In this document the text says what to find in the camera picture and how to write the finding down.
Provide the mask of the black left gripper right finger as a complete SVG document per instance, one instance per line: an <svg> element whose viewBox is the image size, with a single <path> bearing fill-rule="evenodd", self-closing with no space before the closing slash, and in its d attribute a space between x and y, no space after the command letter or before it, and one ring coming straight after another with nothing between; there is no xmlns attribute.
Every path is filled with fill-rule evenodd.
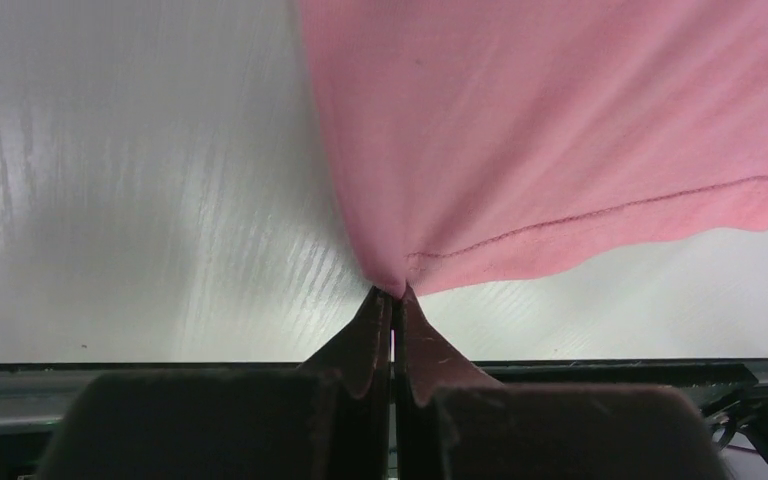
<svg viewBox="0 0 768 480"><path fill-rule="evenodd" d="M695 406L647 384L505 384L427 320L412 290L395 333L403 479L723 479Z"/></svg>

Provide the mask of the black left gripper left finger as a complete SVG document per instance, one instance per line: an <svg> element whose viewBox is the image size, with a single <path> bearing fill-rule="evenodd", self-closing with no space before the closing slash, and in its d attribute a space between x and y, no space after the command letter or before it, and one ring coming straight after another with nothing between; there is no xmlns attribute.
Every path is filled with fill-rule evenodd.
<svg viewBox="0 0 768 480"><path fill-rule="evenodd" d="M57 427L41 479L383 479L393 300L289 370L155 369L93 380Z"/></svg>

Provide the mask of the pink t shirt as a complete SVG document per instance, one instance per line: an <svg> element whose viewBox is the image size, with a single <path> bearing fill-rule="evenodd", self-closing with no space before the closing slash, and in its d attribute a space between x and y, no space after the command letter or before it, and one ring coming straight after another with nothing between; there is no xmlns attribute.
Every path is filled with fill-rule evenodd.
<svg viewBox="0 0 768 480"><path fill-rule="evenodd" d="M768 1L302 1L340 212L395 296L768 229Z"/></svg>

